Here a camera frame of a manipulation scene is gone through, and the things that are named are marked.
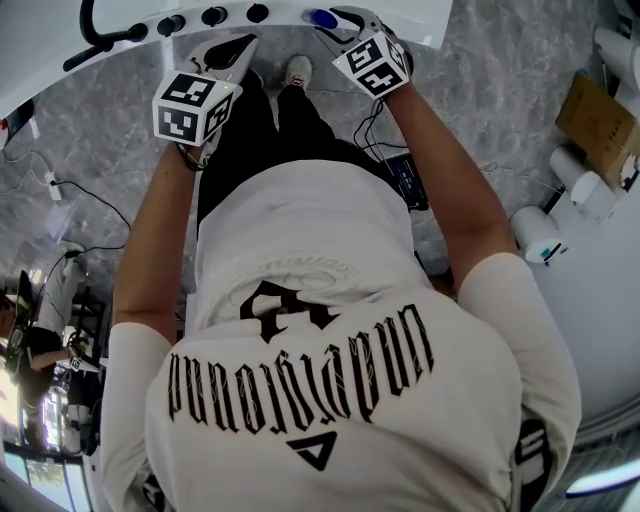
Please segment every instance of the sleeve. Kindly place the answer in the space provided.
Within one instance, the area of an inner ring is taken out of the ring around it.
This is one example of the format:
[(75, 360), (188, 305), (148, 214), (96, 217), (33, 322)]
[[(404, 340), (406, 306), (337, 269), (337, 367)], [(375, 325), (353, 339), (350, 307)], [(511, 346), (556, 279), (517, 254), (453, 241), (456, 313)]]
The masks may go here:
[(100, 464), (104, 492), (115, 512), (149, 509), (138, 485), (150, 475), (144, 444), (145, 402), (170, 349), (171, 344), (146, 325), (124, 323), (111, 330)]
[(562, 334), (528, 265), (495, 254), (466, 277), (462, 308), (492, 326), (511, 348), (522, 376), (522, 407), (545, 423), (553, 466), (547, 491), (564, 471), (582, 417), (580, 390)]

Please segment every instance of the white cylinder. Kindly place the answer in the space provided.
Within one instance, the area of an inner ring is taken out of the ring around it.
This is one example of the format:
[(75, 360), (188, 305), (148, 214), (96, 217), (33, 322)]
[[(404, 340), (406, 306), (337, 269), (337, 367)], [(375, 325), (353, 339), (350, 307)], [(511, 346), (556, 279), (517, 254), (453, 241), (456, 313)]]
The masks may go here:
[(600, 183), (601, 178), (588, 171), (567, 148), (560, 146), (549, 158), (551, 170), (560, 178), (571, 200), (583, 204)]
[(638, 67), (638, 46), (626, 37), (606, 28), (598, 27), (593, 39), (605, 64), (634, 92), (640, 93), (636, 69)]
[(531, 263), (546, 263), (564, 242), (553, 221), (537, 206), (525, 206), (511, 217), (511, 229)]

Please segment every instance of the marble floor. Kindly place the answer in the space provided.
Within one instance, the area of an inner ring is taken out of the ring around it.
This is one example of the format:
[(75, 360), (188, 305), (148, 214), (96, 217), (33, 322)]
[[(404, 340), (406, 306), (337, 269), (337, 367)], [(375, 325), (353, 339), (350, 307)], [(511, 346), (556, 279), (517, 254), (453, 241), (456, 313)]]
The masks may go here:
[[(601, 79), (591, 39), (601, 10), (596, 0), (454, 0), (443, 47), (411, 47), (418, 89), (486, 171), (509, 214), (544, 204), (553, 193), (548, 186), (557, 182), (547, 160), (563, 141), (554, 120), (578, 69)], [(252, 31), (262, 38), (255, 68), (270, 95), (277, 94), (287, 60), (309, 55), (315, 74), (308, 95), (336, 133), (350, 139), (371, 100), (333, 68), (312, 29)], [(179, 62), (212, 36), (175, 38), (162, 43), (164, 48), (161, 43), (137, 47), (56, 83), (35, 98), (39, 136), (34, 139), (25, 128), (6, 147), (6, 155), (17, 159), (37, 150), (58, 180), (77, 181), (133, 220), (164, 147), (151, 127), (151, 99), (163, 69), (171, 65), (172, 55)], [(376, 138), (402, 142), (386, 115), (376, 125)], [(17, 187), (29, 169), (43, 179), (45, 166), (36, 155), (18, 163), (0, 157), (0, 193)], [(66, 186), (64, 201), (54, 203), (32, 176), (21, 190), (1, 194), (0, 208), (0, 284), (21, 269), (48, 273), (61, 238), (90, 247), (120, 245), (127, 237), (122, 221), (93, 198)], [(446, 269), (433, 215), (412, 215), (416, 248), (426, 268)], [(195, 286), (194, 257), (195, 201), (184, 292)], [(120, 251), (94, 251), (85, 258), (88, 284), (108, 297)]]

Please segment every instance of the cardboard box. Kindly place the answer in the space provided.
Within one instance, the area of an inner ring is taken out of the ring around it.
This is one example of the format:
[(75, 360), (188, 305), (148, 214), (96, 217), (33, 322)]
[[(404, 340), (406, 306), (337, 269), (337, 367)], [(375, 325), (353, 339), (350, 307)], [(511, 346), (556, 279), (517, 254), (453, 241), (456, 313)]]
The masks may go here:
[(576, 73), (556, 125), (587, 153), (596, 171), (620, 186), (622, 168), (640, 155), (640, 129), (622, 105), (587, 77)]

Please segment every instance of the white t-shirt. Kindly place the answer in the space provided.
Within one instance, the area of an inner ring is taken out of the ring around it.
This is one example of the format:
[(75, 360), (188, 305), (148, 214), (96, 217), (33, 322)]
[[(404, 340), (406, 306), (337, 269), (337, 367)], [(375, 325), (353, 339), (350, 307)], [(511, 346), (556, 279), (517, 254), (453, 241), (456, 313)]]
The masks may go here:
[(200, 226), (194, 334), (112, 329), (102, 419), (114, 510), (504, 510), (523, 411), (565, 467), (580, 420), (565, 343), (519, 258), (434, 291), (402, 199), (294, 162)]

